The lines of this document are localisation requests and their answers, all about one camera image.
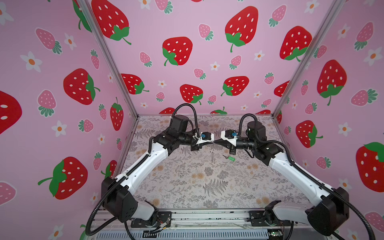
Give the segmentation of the clear acrylic keyring holder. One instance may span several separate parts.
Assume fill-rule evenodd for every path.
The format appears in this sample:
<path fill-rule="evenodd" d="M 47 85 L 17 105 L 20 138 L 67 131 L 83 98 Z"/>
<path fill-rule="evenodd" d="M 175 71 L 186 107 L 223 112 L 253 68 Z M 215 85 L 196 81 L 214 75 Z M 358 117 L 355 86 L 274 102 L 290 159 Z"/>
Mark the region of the clear acrylic keyring holder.
<path fill-rule="evenodd" d="M 210 155 L 211 155 L 211 164 L 214 165 L 216 162 L 214 144 L 211 144 L 210 146 Z"/>

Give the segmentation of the aluminium corner post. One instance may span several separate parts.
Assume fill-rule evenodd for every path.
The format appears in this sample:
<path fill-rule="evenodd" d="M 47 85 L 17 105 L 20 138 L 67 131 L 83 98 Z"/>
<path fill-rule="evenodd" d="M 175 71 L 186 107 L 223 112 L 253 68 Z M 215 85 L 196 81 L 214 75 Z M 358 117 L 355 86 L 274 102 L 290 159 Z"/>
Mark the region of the aluminium corner post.
<path fill-rule="evenodd" d="M 272 114 L 273 120 L 277 119 L 279 112 L 283 109 L 285 102 L 287 101 L 288 97 L 290 96 L 290 94 L 294 90 L 297 82 L 300 80 L 301 76 L 305 72 L 307 64 L 313 58 L 313 54 L 315 53 L 315 50 L 317 49 L 318 45 L 323 41 L 324 37 L 327 35 L 327 32 L 329 31 L 333 22 L 335 21 L 338 14 L 342 10 L 344 4 L 345 4 L 345 1 L 336 0 L 336 1 L 333 1 L 332 4 L 330 5 L 330 8 L 327 11 L 327 14 L 325 15 L 322 23 L 320 24 L 315 36 L 313 37 L 313 40 L 312 40 L 308 50 L 306 51 L 303 59 L 299 63 L 293 76 L 291 77 L 290 83 L 288 84 L 288 86 L 287 86 L 287 88 L 283 94 L 283 97 L 279 101 L 279 104 L 277 105 L 274 113 Z"/>
<path fill-rule="evenodd" d="M 139 115 L 133 105 L 133 102 L 130 98 L 130 94 L 125 86 L 125 83 L 123 81 L 123 78 L 121 77 L 121 74 L 117 68 L 117 65 L 113 59 L 113 56 L 111 54 L 111 51 L 109 50 L 107 44 L 106 44 L 106 41 L 104 39 L 104 35 L 102 34 L 100 28 L 99 28 L 99 25 L 97 23 L 97 20 L 95 18 L 95 15 L 93 14 L 92 12 L 92 8 L 91 8 L 91 4 L 89 1 L 84 1 L 84 0 L 80 0 L 79 1 L 79 4 L 83 10 L 83 14 L 95 36 L 95 39 L 106 59 L 106 62 L 108 64 L 108 67 L 110 68 L 111 70 L 111 73 L 113 75 L 113 77 L 115 78 L 115 81 L 124 97 L 124 100 L 126 102 L 126 104 L 128 105 L 132 115 L 133 115 L 133 118 L 135 120 L 138 119 Z"/>

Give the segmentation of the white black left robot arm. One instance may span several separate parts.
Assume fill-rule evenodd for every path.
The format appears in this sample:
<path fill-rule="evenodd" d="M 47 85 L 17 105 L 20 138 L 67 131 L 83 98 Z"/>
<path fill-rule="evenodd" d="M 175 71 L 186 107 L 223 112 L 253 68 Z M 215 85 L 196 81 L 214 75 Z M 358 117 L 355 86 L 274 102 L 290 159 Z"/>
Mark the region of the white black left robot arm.
<path fill-rule="evenodd" d="M 150 225 L 155 223 L 157 208 L 134 198 L 142 181 L 179 146 L 190 146 L 192 151 L 198 151 L 215 140 L 214 134 L 200 133 L 197 128 L 187 131 L 189 122 L 186 116 L 172 117 L 169 127 L 150 140 L 149 149 L 132 166 L 114 179 L 103 180 L 102 195 L 107 197 L 103 198 L 102 206 L 115 219 L 122 223 L 131 219 L 148 221 Z"/>

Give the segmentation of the silver key green tag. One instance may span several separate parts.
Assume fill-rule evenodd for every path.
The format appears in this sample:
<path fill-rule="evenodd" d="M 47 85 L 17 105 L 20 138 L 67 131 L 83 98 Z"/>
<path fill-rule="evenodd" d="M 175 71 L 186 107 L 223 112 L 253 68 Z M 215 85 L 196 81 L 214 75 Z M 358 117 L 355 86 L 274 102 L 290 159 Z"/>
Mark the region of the silver key green tag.
<path fill-rule="evenodd" d="M 227 160 L 232 161 L 232 162 L 234 162 L 234 161 L 236 160 L 234 157 L 231 157 L 231 156 L 225 156 L 225 155 L 223 155 L 223 157 L 224 157 L 225 159 L 227 159 Z"/>

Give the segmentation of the aluminium corner post left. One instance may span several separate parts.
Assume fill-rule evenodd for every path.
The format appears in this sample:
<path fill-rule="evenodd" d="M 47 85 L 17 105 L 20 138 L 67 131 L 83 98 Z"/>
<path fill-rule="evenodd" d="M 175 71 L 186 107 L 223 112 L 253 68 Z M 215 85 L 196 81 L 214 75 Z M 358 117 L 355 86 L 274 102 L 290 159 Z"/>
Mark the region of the aluminium corner post left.
<path fill-rule="evenodd" d="M 108 64 L 108 67 L 110 68 L 111 70 L 111 73 L 113 75 L 113 77 L 115 78 L 115 81 L 124 97 L 124 100 L 126 102 L 126 104 L 128 105 L 132 115 L 133 115 L 133 118 L 135 120 L 138 119 L 139 115 L 133 105 L 133 102 L 130 98 L 130 94 L 125 86 L 125 83 L 123 81 L 123 78 L 121 77 L 121 74 L 117 68 L 117 65 L 113 59 L 113 56 L 111 54 L 111 51 L 109 50 L 107 44 L 106 44 L 106 41 L 104 39 L 104 35 L 102 34 L 100 28 L 99 28 L 99 25 L 97 23 L 97 20 L 95 18 L 95 15 L 93 14 L 92 12 L 92 8 L 91 8 L 91 4 L 89 1 L 84 1 L 84 0 L 80 0 L 79 1 L 79 4 L 83 10 L 83 14 L 95 36 L 95 39 L 106 59 L 106 62 Z"/>

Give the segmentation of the aluminium corner post right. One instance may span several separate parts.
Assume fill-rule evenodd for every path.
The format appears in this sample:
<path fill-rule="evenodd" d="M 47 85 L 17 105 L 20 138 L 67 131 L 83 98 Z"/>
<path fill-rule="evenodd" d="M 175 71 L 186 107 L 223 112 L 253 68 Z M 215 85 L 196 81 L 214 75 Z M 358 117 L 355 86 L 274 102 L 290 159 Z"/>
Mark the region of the aluminium corner post right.
<path fill-rule="evenodd" d="M 342 10 L 344 4 L 345 4 L 345 1 L 336 0 L 336 1 L 333 1 L 332 4 L 330 5 L 330 8 L 327 11 L 327 14 L 325 15 L 322 23 L 320 24 L 315 36 L 313 37 L 313 40 L 312 40 L 308 50 L 306 51 L 303 59 L 299 63 L 293 76 L 291 77 L 290 83 L 288 84 L 288 86 L 287 86 L 287 88 L 283 94 L 283 97 L 279 101 L 279 104 L 277 105 L 274 113 L 272 114 L 273 120 L 277 119 L 279 112 L 283 109 L 285 102 L 287 101 L 288 97 L 290 96 L 290 94 L 294 90 L 297 82 L 300 80 L 301 76 L 305 72 L 307 64 L 313 58 L 313 54 L 315 53 L 315 50 L 317 49 L 318 45 L 323 41 L 324 37 L 327 35 L 327 32 L 329 31 L 333 22 L 335 21 L 338 14 Z"/>

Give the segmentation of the aluminium front rail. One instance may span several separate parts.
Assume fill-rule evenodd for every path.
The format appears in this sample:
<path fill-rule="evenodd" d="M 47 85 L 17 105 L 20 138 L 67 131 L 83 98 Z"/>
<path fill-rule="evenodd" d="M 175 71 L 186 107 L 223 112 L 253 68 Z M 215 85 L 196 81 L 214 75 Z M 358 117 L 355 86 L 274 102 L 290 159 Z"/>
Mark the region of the aluminium front rail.
<path fill-rule="evenodd" d="M 157 209 L 147 202 L 139 202 L 137 207 L 127 207 L 121 212 L 96 209 L 89 217 L 87 227 L 92 225 L 104 228 L 114 221 L 133 221 L 136 228 L 152 227 L 160 223 L 176 225 L 241 225 L 250 223 L 253 227 L 272 227 L 280 222 L 290 225 L 298 223 L 315 229 L 308 220 L 307 205 L 278 203 L 263 209 Z"/>

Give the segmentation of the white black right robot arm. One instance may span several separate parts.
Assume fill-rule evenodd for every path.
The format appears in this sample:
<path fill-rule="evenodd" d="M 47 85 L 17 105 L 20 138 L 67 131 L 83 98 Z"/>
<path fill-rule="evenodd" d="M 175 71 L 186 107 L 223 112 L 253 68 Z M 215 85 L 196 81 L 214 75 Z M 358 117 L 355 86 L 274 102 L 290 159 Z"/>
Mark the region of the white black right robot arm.
<path fill-rule="evenodd" d="M 247 124 L 246 136 L 240 132 L 221 132 L 215 144 L 229 149 L 235 155 L 237 150 L 250 150 L 257 158 L 274 169 L 296 186 L 310 201 L 309 205 L 285 203 L 280 200 L 265 207 L 265 221 L 272 225 L 279 221 L 298 222 L 310 225 L 318 233 L 330 236 L 349 218 L 349 207 L 326 189 L 330 186 L 315 179 L 305 169 L 289 161 L 287 152 L 274 141 L 269 141 L 266 128 L 258 121 Z"/>

